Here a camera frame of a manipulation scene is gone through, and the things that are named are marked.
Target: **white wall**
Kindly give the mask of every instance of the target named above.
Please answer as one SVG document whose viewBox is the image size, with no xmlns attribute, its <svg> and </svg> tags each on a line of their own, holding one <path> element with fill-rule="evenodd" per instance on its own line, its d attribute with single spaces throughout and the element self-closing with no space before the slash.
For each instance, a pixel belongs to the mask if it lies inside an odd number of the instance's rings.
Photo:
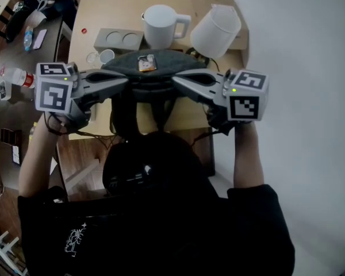
<svg viewBox="0 0 345 276">
<path fill-rule="evenodd" d="M 345 269 L 345 0 L 235 0 L 250 30 L 248 68 L 271 76 L 257 123 L 266 177 L 297 249 L 294 275 Z M 233 136 L 215 135 L 232 180 Z"/>
</svg>

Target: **mug handle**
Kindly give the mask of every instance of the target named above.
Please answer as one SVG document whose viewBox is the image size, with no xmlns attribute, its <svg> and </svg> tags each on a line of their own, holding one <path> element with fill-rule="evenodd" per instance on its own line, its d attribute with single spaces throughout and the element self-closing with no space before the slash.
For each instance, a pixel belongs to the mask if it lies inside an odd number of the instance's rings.
<svg viewBox="0 0 345 276">
<path fill-rule="evenodd" d="M 186 32 L 188 31 L 189 25 L 190 25 L 191 17 L 186 16 L 184 14 L 178 14 L 177 15 L 177 23 L 175 24 L 175 30 L 177 28 L 178 24 L 184 24 L 184 29 L 182 33 L 175 33 L 174 39 L 180 39 L 184 38 L 186 35 Z"/>
</svg>

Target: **white mug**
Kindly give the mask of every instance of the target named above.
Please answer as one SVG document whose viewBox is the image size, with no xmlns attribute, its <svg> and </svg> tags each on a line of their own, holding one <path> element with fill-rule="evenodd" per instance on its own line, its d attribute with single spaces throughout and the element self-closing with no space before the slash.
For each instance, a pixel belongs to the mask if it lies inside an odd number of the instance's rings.
<svg viewBox="0 0 345 276">
<path fill-rule="evenodd" d="M 222 57 L 242 28 L 234 7 L 212 5 L 212 9 L 190 33 L 193 48 L 207 58 Z"/>
<path fill-rule="evenodd" d="M 153 5 L 142 14 L 144 20 L 144 38 L 151 49 L 165 49 L 174 39 L 184 38 L 191 17 L 177 14 L 166 5 Z M 177 24 L 184 24 L 182 33 L 176 33 Z"/>
</svg>

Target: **graphic print on shirt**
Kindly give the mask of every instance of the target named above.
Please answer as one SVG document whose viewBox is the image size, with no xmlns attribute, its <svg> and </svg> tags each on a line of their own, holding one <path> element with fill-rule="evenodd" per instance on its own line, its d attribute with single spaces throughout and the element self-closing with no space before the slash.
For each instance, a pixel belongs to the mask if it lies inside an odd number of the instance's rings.
<svg viewBox="0 0 345 276">
<path fill-rule="evenodd" d="M 87 224 L 84 223 L 82 225 L 82 229 L 73 229 L 72 231 L 70 231 L 70 235 L 68 240 L 66 241 L 64 251 L 72 253 L 73 258 L 75 258 L 76 255 L 76 246 L 80 245 L 82 241 L 82 237 L 84 235 L 83 231 L 86 230 L 86 226 Z"/>
</svg>

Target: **plastic bottle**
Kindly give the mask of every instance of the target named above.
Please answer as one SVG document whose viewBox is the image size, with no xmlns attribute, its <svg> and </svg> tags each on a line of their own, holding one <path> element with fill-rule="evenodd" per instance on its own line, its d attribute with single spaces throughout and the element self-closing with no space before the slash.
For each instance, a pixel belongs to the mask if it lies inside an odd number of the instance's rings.
<svg viewBox="0 0 345 276">
<path fill-rule="evenodd" d="M 20 68 L 3 68 L 0 75 L 5 82 L 31 89 L 35 87 L 35 76 Z"/>
<path fill-rule="evenodd" d="M 30 26 L 27 26 L 25 29 L 25 35 L 24 35 L 24 48 L 26 51 L 29 51 L 30 46 L 32 45 L 32 36 L 33 36 L 33 28 Z"/>
<path fill-rule="evenodd" d="M 29 131 L 29 142 L 28 142 L 28 144 L 32 141 L 33 133 L 35 132 L 36 127 L 37 127 L 37 123 L 34 122 L 32 129 Z"/>
</svg>

